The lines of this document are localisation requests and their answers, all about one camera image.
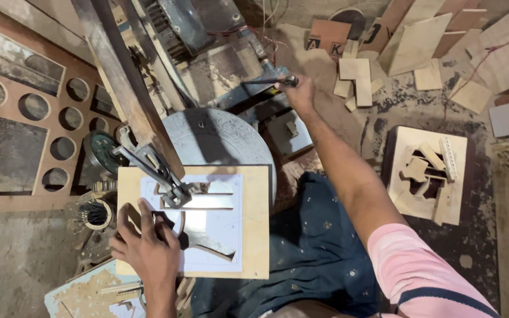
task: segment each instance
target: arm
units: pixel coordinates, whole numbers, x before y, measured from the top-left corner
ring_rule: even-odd
[[[180,242],[161,217],[153,220],[145,199],[138,199],[141,234],[129,221],[137,211],[125,204],[118,215],[118,235],[109,239],[111,256],[125,261],[143,281],[146,316],[176,318],[176,276],[180,264]]]
[[[315,111],[311,78],[298,77],[296,88],[281,84],[277,88],[286,93],[290,105],[307,126],[323,168],[364,246],[372,232],[382,225],[407,225],[374,170]]]

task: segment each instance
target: mdf board with circular holes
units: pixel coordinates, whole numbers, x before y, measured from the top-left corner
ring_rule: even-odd
[[[0,196],[0,212],[62,209],[65,203],[77,201],[78,199],[78,196],[70,196],[72,179],[80,155],[82,140],[89,133],[92,121],[95,121],[96,118],[103,120],[100,120],[104,124],[103,131],[111,135],[115,134],[116,129],[122,125],[122,122],[90,110],[96,86],[97,84],[102,85],[97,69],[81,62],[2,14],[0,14],[0,34],[64,67],[62,81],[56,97],[0,76],[0,85],[5,92],[4,102],[0,105],[0,117],[47,129],[32,195]],[[85,84],[87,89],[85,98],[72,98],[68,94],[67,85],[72,79],[79,79]],[[42,119],[26,114],[24,109],[20,107],[20,103],[26,97],[33,97],[34,95],[38,96],[36,98],[44,99],[48,105],[47,113]],[[80,118],[79,126],[72,127],[64,121],[64,112],[67,111],[78,114]],[[54,151],[51,151],[53,142],[64,138],[69,139],[74,145],[73,154],[69,157],[57,155]],[[56,191],[47,190],[43,184],[45,173],[53,169],[61,169],[67,175],[66,184]]]

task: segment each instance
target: pink t-shirt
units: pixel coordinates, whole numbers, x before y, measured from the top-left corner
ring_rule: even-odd
[[[377,228],[368,239],[368,254],[382,292],[409,318],[499,317],[471,284],[406,225]]]

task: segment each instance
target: dark blue jeans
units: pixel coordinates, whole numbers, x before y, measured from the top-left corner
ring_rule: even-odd
[[[270,219],[269,279],[197,279],[191,307],[194,317],[257,318],[313,299],[368,317],[378,294],[371,260],[329,180],[305,173],[298,204]]]

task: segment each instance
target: hand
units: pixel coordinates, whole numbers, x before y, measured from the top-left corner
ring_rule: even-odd
[[[313,107],[315,87],[313,86],[311,77],[298,74],[295,74],[295,76],[299,81],[297,87],[287,87],[282,83],[276,83],[274,86],[277,90],[286,93],[290,105],[298,113],[298,116],[305,117],[315,112],[315,108]]]
[[[129,221],[128,215],[137,211],[131,204],[119,210],[117,235],[109,239],[111,255],[125,261],[143,280],[147,302],[167,299],[174,305],[176,276],[180,264],[180,242],[162,217],[153,221],[145,199],[138,199],[141,211],[141,234]]]

